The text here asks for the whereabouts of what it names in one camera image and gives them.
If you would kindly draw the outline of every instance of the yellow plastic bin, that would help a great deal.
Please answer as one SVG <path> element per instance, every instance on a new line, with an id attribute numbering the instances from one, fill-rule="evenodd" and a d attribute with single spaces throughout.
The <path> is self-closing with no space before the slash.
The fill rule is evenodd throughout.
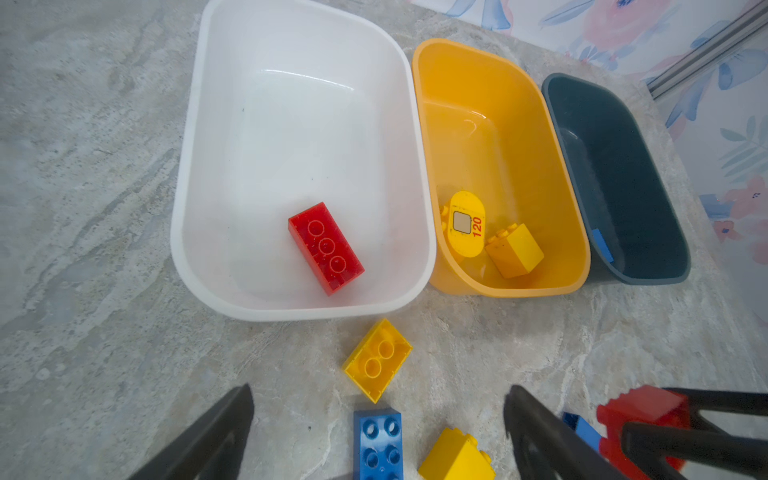
<path id="1" fill-rule="evenodd" d="M 504 58 L 449 40 L 422 43 L 413 77 L 438 232 L 429 282 L 453 295 L 561 295 L 584 284 L 589 243 L 544 97 Z M 505 279 L 483 250 L 461 263 L 449 252 L 440 210 L 467 190 L 485 205 L 488 239 L 524 223 L 544 259 Z"/>

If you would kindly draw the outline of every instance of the gray marble countertop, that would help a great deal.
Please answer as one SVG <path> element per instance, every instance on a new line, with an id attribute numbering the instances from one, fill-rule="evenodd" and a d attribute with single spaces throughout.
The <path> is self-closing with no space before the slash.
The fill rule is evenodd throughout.
<path id="1" fill-rule="evenodd" d="M 0 6 L 0 471 L 126 477 L 233 386 L 256 412 L 241 478 L 348 478 L 352 415 L 340 366 L 375 318 L 253 324 L 184 287 L 170 212 L 206 0 Z M 328 0 L 408 56 L 442 37 L 541 83 L 563 71 L 631 109 L 686 234 L 679 285 L 587 284 L 529 300 L 428 286 L 389 316 L 414 350 L 380 405 L 402 413 L 407 478 L 446 426 L 517 478 L 502 421 L 513 383 L 585 414 L 645 383 L 766 391 L 766 329 L 718 267 L 713 231 L 640 84 L 402 0 Z"/>

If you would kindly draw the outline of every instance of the dark teal bin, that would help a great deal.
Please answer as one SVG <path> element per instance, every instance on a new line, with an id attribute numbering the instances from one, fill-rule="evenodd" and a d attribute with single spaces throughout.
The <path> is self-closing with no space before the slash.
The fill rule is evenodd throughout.
<path id="1" fill-rule="evenodd" d="M 685 280 L 688 245 L 627 107 L 605 88 L 566 74 L 550 75 L 541 90 L 587 227 L 590 279 Z"/>

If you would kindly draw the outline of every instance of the red building block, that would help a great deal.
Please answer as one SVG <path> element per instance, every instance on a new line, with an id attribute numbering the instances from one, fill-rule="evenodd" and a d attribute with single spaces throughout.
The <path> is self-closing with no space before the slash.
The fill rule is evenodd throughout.
<path id="1" fill-rule="evenodd" d="M 648 477 L 621 451 L 624 423 L 640 422 L 690 429 L 688 397 L 650 385 L 630 390 L 606 405 L 599 405 L 597 414 L 598 422 L 607 430 L 607 438 L 600 441 L 601 455 L 632 480 L 648 480 Z M 685 461 L 679 458 L 667 457 L 667 462 L 676 470 L 685 465 Z"/>
<path id="2" fill-rule="evenodd" d="M 366 271 L 323 202 L 288 219 L 288 231 L 328 295 Z"/>

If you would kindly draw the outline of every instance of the wall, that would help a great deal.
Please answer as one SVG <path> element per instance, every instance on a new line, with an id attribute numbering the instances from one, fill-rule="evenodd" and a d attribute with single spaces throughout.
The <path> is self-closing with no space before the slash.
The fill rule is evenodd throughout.
<path id="1" fill-rule="evenodd" d="M 659 110 L 723 249 L 768 328 L 768 31 L 712 65 Z"/>
<path id="2" fill-rule="evenodd" d="M 636 80 L 655 78 L 759 0 L 412 0 Z"/>

